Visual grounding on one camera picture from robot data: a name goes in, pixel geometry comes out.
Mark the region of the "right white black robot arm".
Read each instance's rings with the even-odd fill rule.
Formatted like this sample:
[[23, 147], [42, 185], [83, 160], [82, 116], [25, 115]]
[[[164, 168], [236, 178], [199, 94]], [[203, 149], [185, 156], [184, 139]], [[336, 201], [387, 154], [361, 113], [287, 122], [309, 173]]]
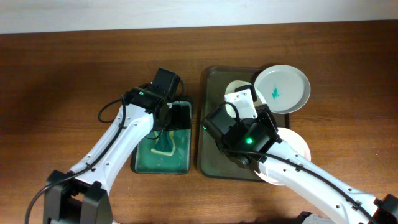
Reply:
[[397, 197], [379, 200], [332, 176], [284, 141], [267, 105], [257, 118], [231, 117], [223, 105], [203, 120], [219, 151], [258, 176], [270, 177], [316, 206], [334, 223], [397, 223]]

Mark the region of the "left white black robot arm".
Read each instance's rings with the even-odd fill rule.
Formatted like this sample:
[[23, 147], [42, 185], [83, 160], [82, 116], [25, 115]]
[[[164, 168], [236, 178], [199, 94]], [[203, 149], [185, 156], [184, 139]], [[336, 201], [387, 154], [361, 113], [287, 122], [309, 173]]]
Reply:
[[190, 100], [176, 96], [180, 77], [158, 69], [154, 79], [120, 97], [118, 115], [92, 150], [67, 173], [46, 182], [44, 223], [114, 223], [109, 193], [134, 150], [171, 158], [190, 147]]

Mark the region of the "green yellow sponge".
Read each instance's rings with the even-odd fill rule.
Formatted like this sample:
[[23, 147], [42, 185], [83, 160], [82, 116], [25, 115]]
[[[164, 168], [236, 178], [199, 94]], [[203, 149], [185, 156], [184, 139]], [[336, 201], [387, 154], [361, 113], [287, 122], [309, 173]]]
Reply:
[[161, 156], [172, 156], [175, 150], [174, 131], [166, 131], [159, 134], [155, 146], [150, 151]]

